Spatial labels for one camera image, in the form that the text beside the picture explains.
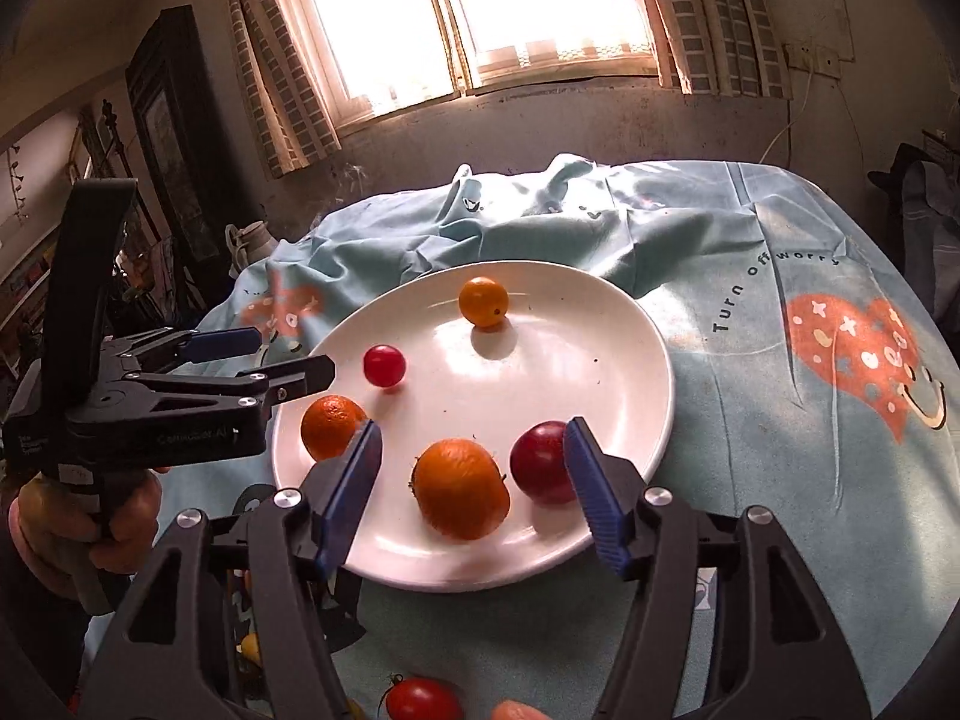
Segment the person's left hand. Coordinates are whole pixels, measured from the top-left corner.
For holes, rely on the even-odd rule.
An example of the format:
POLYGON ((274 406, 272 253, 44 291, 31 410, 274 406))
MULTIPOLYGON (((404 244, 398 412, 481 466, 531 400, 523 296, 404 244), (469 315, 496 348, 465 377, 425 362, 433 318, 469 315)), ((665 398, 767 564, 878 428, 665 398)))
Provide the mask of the person's left hand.
POLYGON ((43 475, 20 489, 8 511, 8 529, 16 551, 44 587, 68 600, 78 598, 65 562, 73 544, 93 569, 139 572, 158 531, 161 484, 153 470, 140 472, 137 481, 139 486, 104 527, 43 475))

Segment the person's right hand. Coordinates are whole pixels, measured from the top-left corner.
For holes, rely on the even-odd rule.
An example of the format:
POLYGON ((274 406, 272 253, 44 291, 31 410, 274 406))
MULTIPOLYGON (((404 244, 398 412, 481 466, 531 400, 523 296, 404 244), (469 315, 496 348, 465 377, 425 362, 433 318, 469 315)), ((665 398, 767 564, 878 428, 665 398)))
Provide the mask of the person's right hand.
POLYGON ((503 700, 494 707, 490 718, 491 720, 550 720, 546 713, 517 700, 503 700))

